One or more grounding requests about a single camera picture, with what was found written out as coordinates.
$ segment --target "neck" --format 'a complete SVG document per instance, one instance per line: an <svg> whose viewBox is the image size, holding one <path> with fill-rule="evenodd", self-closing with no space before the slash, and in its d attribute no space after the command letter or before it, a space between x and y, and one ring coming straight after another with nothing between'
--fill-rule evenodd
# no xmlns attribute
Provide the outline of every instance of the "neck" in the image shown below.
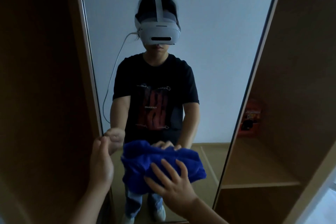
<svg viewBox="0 0 336 224"><path fill-rule="evenodd" d="M146 51L143 54L144 60L151 66L159 66L168 58L168 52L165 53L150 53Z"/></svg>

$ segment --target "person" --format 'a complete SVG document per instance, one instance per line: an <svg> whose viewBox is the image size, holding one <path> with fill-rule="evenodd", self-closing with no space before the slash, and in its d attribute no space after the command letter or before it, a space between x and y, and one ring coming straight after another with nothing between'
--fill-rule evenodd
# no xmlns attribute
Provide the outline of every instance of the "person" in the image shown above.
<svg viewBox="0 0 336 224"><path fill-rule="evenodd" d="M90 159L90 181L88 188L79 201L69 224L95 224L113 179L114 167L109 155L108 137L95 139ZM153 172L164 187L151 178L144 177L148 186L162 196L166 206L174 213L185 218L190 224L228 224L195 194L189 179L188 170L183 162L176 161L181 168L181 176L164 159L162 165L169 172L169 179L154 163Z"/></svg>
<svg viewBox="0 0 336 224"><path fill-rule="evenodd" d="M178 21L173 0L162 0L162 8ZM141 22L143 15L155 12L155 0L140 0L136 18ZM125 58L118 66L110 112L112 130L105 135L120 138L119 147L124 137L125 143L146 140L162 149L190 148L200 120L193 71L185 61L168 53L167 44L144 47L144 53ZM115 128L125 131L125 135L113 134ZM142 195L125 186L125 196L122 223L132 224L141 208ZM148 206L154 221L165 220L161 196L149 194Z"/></svg>

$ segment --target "white cable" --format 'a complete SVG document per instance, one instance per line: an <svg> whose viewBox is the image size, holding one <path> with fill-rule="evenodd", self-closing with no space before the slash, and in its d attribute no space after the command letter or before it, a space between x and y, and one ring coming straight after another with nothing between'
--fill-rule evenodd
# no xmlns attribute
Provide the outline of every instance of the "white cable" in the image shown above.
<svg viewBox="0 0 336 224"><path fill-rule="evenodd" d="M119 53L118 53L118 56L117 56L117 58L116 58L116 60L115 60L114 66L113 66L113 70L112 70L112 73L111 73L110 80L109 80L109 82L108 82L107 91L106 91L106 95L105 95L104 102L103 102L103 116L104 116L104 119L105 119L108 123L110 123L110 122L109 122L109 121L106 119L106 117L105 117L105 114L104 114L104 105L105 105L105 101L106 101L107 94L108 94L108 92L109 92L109 87L110 87L110 84L111 84L111 80L112 80L113 72L114 72L114 69L116 68L116 64L117 64L117 61L118 61L120 52L121 52L121 50L123 49L123 46L124 46L124 43L126 42L126 39L127 39L130 35L137 35L137 34L138 34L138 32L132 32L132 33L129 33L129 34L126 36L126 38L125 38L125 40L124 40L124 42L123 42L123 45L122 45L121 48L120 48L120 51L119 51Z"/></svg>

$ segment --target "white wall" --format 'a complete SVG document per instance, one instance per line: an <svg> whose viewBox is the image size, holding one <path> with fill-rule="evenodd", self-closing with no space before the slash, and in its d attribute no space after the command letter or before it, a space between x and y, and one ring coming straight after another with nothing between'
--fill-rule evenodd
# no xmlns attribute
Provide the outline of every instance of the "white wall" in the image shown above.
<svg viewBox="0 0 336 224"><path fill-rule="evenodd" d="M125 36L135 31L139 0L84 0L102 112L109 77ZM192 67L201 124L195 142L229 142L271 0L175 0L182 28L169 52ZM118 63L144 51L129 37ZM105 105L109 117L114 78ZM109 124L103 119L103 129Z"/></svg>

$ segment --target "hair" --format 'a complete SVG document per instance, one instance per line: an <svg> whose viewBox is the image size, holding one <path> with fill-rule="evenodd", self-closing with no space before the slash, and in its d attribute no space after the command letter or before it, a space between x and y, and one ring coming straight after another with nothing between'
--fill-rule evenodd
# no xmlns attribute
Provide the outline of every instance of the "hair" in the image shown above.
<svg viewBox="0 0 336 224"><path fill-rule="evenodd" d="M161 0L163 10L175 15L177 19L176 4L173 0ZM140 0L138 5L138 13L135 15L139 19L143 14L148 12L156 12L155 0Z"/></svg>

